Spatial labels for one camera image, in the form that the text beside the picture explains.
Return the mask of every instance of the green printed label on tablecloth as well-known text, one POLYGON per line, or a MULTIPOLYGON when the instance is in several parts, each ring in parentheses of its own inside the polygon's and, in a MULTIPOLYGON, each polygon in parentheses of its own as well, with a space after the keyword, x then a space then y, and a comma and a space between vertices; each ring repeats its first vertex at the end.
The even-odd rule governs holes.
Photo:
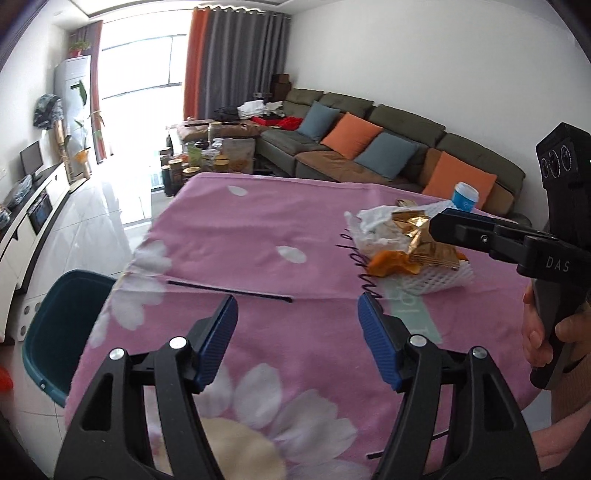
POLYGON ((433 343, 441 344, 443 339, 433 322, 421 297, 410 295, 400 288, 400 280, 394 277, 379 280, 378 287, 387 303, 384 306, 389 315, 400 318, 413 335, 423 335, 433 343))

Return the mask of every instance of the blue pillow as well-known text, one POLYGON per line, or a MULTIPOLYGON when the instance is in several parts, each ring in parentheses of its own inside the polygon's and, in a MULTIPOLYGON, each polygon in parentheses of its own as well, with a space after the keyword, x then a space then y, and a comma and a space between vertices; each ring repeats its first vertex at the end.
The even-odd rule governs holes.
POLYGON ((355 159, 355 163, 393 180, 417 150, 415 142, 383 132, 355 159))
POLYGON ((336 118, 339 116, 339 113, 340 110, 338 108, 330 108, 321 103, 314 102, 297 131, 319 142, 326 136, 328 130, 330 130, 330 127, 332 127, 336 118))

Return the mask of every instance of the wall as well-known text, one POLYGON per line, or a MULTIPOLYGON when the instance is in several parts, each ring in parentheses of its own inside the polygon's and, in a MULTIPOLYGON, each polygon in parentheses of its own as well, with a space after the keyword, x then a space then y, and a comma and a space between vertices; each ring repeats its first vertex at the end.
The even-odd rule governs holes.
POLYGON ((59 161, 52 131, 33 127, 37 99, 53 92, 53 70, 66 58, 68 35, 45 7, 27 28, 0 72, 0 202, 23 176, 19 153, 41 141, 44 164, 59 161))
POLYGON ((295 15, 295 85, 430 118, 519 165, 517 210, 547 200, 535 146, 559 122, 591 131, 591 65, 542 0, 343 0, 295 15))

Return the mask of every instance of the metal bolt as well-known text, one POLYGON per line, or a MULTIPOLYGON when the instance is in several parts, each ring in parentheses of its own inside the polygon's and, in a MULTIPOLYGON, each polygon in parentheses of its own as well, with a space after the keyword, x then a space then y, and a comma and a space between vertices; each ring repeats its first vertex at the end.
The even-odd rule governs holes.
POLYGON ((472 355, 474 355, 477 359, 483 360, 488 356, 488 352, 485 348, 477 346, 472 349, 472 355))
POLYGON ((170 348, 174 348, 175 350, 180 350, 185 345, 187 345, 187 339, 185 337, 174 337, 168 343, 170 348))
POLYGON ((413 335, 410 337, 410 344, 412 346, 421 348, 427 344, 427 339, 422 335, 413 335))
POLYGON ((109 352, 109 358, 111 360, 121 360, 124 355, 125 355, 125 350, 123 350, 122 348, 113 348, 109 352))

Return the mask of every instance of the blue cup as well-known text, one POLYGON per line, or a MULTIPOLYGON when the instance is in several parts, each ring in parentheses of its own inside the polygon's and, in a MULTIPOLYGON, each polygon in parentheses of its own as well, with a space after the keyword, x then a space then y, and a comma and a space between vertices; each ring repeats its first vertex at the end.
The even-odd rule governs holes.
POLYGON ((458 210, 471 212, 478 203, 478 198, 478 190, 461 181, 454 188, 452 202, 458 210))

